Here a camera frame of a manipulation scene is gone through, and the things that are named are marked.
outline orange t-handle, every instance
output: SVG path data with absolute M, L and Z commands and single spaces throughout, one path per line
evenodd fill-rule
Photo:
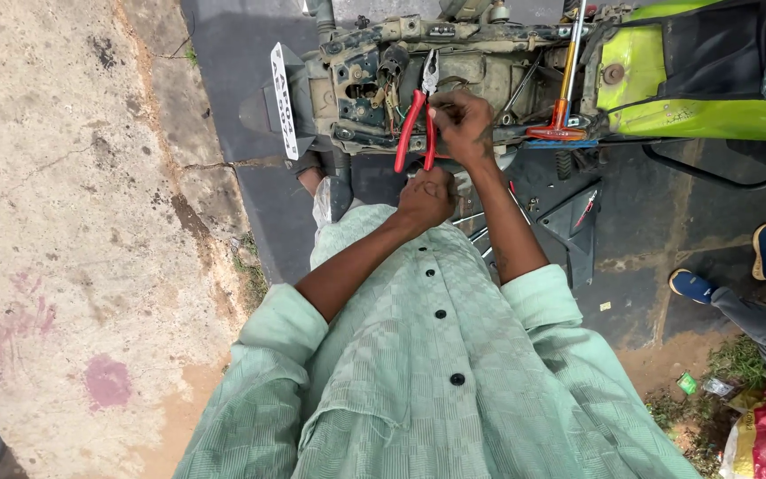
M 532 126 L 525 131 L 525 135 L 544 140 L 572 141 L 583 140 L 587 132 L 566 126 L 566 106 L 569 101 L 560 98 L 554 103 L 554 111 L 551 113 L 551 124 L 548 126 Z

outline cracked concrete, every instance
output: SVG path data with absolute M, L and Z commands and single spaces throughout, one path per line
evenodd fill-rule
M 170 0 L 0 0 L 0 434 L 169 477 L 247 313 L 250 227 Z

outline green fairing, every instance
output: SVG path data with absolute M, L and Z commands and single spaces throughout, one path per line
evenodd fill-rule
M 669 16 L 715 2 L 667 0 L 638 8 L 623 21 Z M 602 111 L 657 93 L 658 84 L 666 80 L 660 32 L 660 25 L 620 28 L 605 42 L 601 70 L 618 63 L 625 75 L 613 85 L 599 75 L 597 106 Z M 764 100 L 661 100 L 623 108 L 609 119 L 610 130 L 625 135 L 766 140 Z

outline hand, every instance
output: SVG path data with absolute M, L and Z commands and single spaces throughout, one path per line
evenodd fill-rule
M 401 190 L 398 211 L 391 218 L 414 239 L 450 218 L 456 198 L 449 171 L 438 166 L 430 171 L 419 169 Z
M 433 123 L 439 126 L 451 158 L 466 170 L 495 165 L 493 111 L 483 98 L 465 89 L 431 95 Z

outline red pliers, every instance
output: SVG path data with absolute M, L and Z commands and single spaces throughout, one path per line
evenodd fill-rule
M 421 110 L 425 111 L 427 122 L 427 149 L 425 152 L 425 169 L 433 168 L 433 158 L 436 156 L 436 125 L 430 115 L 430 103 L 427 97 L 436 93 L 439 83 L 439 50 L 427 52 L 424 66 L 421 68 L 421 87 L 413 90 L 413 103 L 401 126 L 401 139 L 398 142 L 398 152 L 395 154 L 395 171 L 403 171 L 403 163 L 410 150 L 410 136 L 413 136 L 413 126 Z

